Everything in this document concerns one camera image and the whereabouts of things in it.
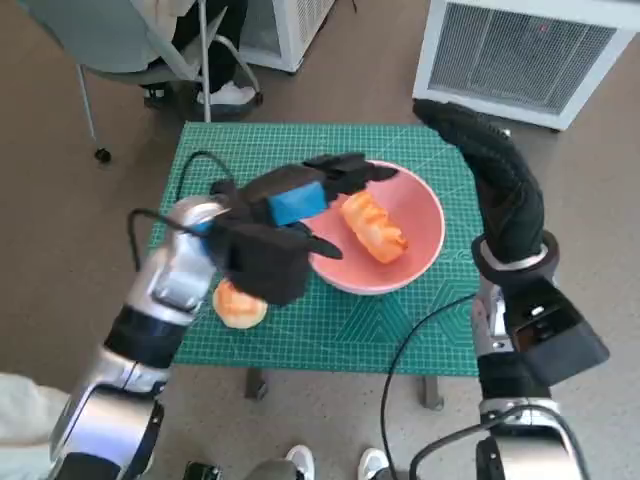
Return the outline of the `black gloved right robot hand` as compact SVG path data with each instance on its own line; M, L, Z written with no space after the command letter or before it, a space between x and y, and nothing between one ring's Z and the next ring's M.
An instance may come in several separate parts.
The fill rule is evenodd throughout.
M484 236L493 256L508 264L539 254L543 194L511 138L478 112L455 103L416 100L413 112L457 148L472 172Z

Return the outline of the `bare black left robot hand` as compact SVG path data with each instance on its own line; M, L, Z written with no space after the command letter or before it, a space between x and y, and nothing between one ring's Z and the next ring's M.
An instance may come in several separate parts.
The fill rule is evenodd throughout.
M394 167L370 162L363 153L324 154L300 164L272 170L237 188L220 182L218 191L229 209L218 215L207 233L208 247L227 265L237 267L263 247L278 259L308 255L340 259L341 250L302 225L329 209L341 195L359 193L371 182L398 174Z

